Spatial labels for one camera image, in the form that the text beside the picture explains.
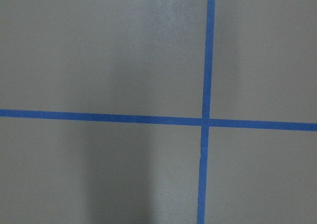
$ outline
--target horizontal blue line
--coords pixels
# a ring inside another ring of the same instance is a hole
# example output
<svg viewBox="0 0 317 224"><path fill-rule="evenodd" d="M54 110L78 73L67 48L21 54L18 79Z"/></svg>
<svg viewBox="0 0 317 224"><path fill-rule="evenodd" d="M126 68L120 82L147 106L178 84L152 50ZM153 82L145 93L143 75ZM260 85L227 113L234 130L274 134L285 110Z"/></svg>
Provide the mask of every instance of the horizontal blue line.
<svg viewBox="0 0 317 224"><path fill-rule="evenodd" d="M202 124L203 121L201 118L168 117L168 116L139 116L139 115L116 115L116 114L78 113L78 112L46 112L46 111L0 109L0 117L1 116L2 117L58 119L58 120L188 125L188 126L202 126L203 125ZM317 123L282 122L282 121L210 119L209 126L274 129L274 130L317 131Z"/></svg>
<svg viewBox="0 0 317 224"><path fill-rule="evenodd" d="M210 119L209 126L273 130L317 131L317 123Z"/></svg>
<svg viewBox="0 0 317 224"><path fill-rule="evenodd" d="M168 125L189 125L200 126L200 118L168 117L168 116L138 116L138 115L116 115L99 113L77 113L77 112L45 112L26 110L0 110L0 116L42 118L58 120L79 120L79 121L108 121L128 123L149 123Z"/></svg>

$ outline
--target blue line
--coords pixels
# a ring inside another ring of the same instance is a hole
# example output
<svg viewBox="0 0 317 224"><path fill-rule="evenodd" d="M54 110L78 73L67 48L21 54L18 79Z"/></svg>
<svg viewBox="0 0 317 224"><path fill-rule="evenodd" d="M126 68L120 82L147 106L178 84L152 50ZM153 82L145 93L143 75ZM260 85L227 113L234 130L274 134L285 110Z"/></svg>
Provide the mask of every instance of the blue line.
<svg viewBox="0 0 317 224"><path fill-rule="evenodd" d="M206 47L204 66L204 88L203 88L203 109L201 127L201 151L199 161L198 181L198 206L197 224L205 223L206 206L206 183L207 183L207 161L209 142L209 120L211 106L211 77L212 77L212 53L213 53L213 28L214 28L214 6L215 0L207 2L207 24L206 24Z"/></svg>
<svg viewBox="0 0 317 224"><path fill-rule="evenodd" d="M210 119L209 126L237 127L274 130L317 131L317 123L282 122L282 121L247 121Z"/></svg>
<svg viewBox="0 0 317 224"><path fill-rule="evenodd" d="M3 110L3 109L0 110L0 117L1 116L58 119L58 120L188 125L188 126L200 126L202 123L200 118L187 118L187 117L115 115L115 114L77 113L77 112L45 112L45 111Z"/></svg>

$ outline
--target gray tile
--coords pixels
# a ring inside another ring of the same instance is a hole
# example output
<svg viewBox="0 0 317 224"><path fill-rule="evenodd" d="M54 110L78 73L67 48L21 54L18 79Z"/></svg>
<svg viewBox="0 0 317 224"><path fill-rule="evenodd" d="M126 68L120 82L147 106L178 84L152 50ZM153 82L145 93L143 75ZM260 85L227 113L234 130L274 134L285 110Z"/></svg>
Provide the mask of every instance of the gray tile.
<svg viewBox="0 0 317 224"><path fill-rule="evenodd" d="M317 122L317 0L216 0L212 118Z"/></svg>
<svg viewBox="0 0 317 224"><path fill-rule="evenodd" d="M1 0L1 108L201 116L207 0Z"/></svg>
<svg viewBox="0 0 317 224"><path fill-rule="evenodd" d="M211 128L206 223L315 224L317 133Z"/></svg>
<svg viewBox="0 0 317 224"><path fill-rule="evenodd" d="M192 224L200 129L0 118L0 223Z"/></svg>

